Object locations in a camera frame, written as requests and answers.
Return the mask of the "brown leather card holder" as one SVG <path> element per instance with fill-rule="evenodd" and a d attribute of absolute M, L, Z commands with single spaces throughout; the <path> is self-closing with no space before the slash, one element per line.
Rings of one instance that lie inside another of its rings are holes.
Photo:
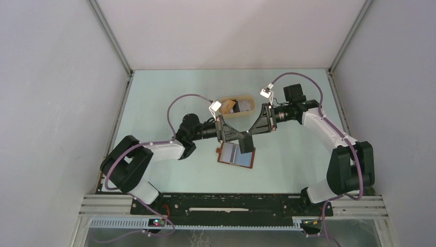
<path fill-rule="evenodd" d="M 222 144 L 215 151 L 216 154 L 218 155 L 218 158 L 217 158 L 217 162 L 218 163 L 222 163 L 222 162 L 219 161 Z M 239 147 L 237 155 L 236 155 L 235 163 L 234 164 L 222 163 L 222 164 L 227 164 L 227 165 L 231 165 L 231 166 L 238 166 L 238 167 L 243 167 L 243 168 L 247 168 L 247 169 L 252 169 L 253 168 L 253 164 L 254 164 L 254 160 L 255 160 L 255 151 L 256 150 L 254 150 L 251 153 L 242 154 L 240 152 L 240 147 Z"/>

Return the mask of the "beige oval tray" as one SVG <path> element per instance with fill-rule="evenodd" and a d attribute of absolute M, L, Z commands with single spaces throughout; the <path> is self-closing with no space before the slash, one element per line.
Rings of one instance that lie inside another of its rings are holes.
<path fill-rule="evenodd" d="M 219 114 L 225 118 L 249 116 L 256 108 L 255 99 L 251 95 L 224 97 L 219 102 L 222 104 Z"/>

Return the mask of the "gold credit card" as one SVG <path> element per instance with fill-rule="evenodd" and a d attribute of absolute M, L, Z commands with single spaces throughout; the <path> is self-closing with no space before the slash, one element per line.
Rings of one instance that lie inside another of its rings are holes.
<path fill-rule="evenodd" d="M 229 114 L 231 113 L 234 105 L 236 104 L 235 101 L 231 100 L 231 99 L 226 99 L 222 102 L 221 107 L 220 107 L 220 112 L 222 114 Z"/>

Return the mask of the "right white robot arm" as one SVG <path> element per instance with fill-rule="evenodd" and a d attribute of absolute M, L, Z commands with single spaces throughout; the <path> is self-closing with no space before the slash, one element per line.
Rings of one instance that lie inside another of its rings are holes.
<path fill-rule="evenodd" d="M 301 191 L 299 208 L 305 215 L 314 214 L 320 202 L 356 191 L 360 199 L 365 188 L 375 183 L 374 152 L 369 142 L 360 142 L 338 129 L 326 116 L 317 100 L 307 100 L 300 84 L 285 87 L 286 103 L 273 106 L 271 85 L 262 89 L 261 96 L 269 102 L 261 106 L 261 113 L 249 135 L 269 133 L 281 122 L 295 120 L 310 129 L 330 153 L 326 178 Z"/>

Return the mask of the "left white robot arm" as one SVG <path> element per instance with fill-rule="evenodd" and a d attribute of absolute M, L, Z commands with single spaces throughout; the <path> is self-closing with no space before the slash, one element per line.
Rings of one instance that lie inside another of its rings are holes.
<path fill-rule="evenodd" d="M 160 192 L 144 176 L 151 163 L 166 160 L 184 160 L 195 150 L 195 141 L 217 138 L 219 141 L 241 140 L 248 132 L 225 126 L 219 117 L 215 121 L 200 122 L 195 114 L 183 117 L 171 140 L 142 143 L 132 135 L 125 136 L 104 159 L 100 166 L 105 176 L 106 190 L 119 190 L 143 202 L 150 214 L 162 209 Z"/>

